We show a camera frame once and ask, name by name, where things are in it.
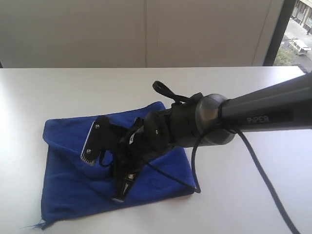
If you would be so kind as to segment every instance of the white tabletop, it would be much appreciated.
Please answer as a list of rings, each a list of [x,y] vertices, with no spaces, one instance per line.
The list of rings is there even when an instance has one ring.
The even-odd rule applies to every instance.
[[[161,80],[175,93],[234,98],[297,77],[297,67],[0,69],[0,233],[40,221],[47,119],[121,112],[171,100],[152,89]],[[312,233],[312,131],[248,133],[262,166],[302,234]],[[196,172],[202,193],[72,221],[47,234],[289,234],[239,137],[201,147]]]

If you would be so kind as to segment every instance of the blue microfiber towel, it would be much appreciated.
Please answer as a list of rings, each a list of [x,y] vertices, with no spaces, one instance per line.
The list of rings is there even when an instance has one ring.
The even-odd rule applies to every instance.
[[[164,109],[161,102],[145,108],[107,115],[110,122],[129,128],[136,117],[145,117],[151,110]],[[88,131],[98,116],[46,121],[43,139],[49,145],[41,199],[41,215],[45,229],[58,220],[72,219],[105,211],[141,205],[171,197],[192,194],[185,186],[145,166],[126,201],[112,201],[114,179],[109,169],[97,162],[89,166],[80,159]],[[104,163],[112,160],[105,154]],[[192,185],[194,178],[183,148],[171,150],[152,164],[162,171]]]

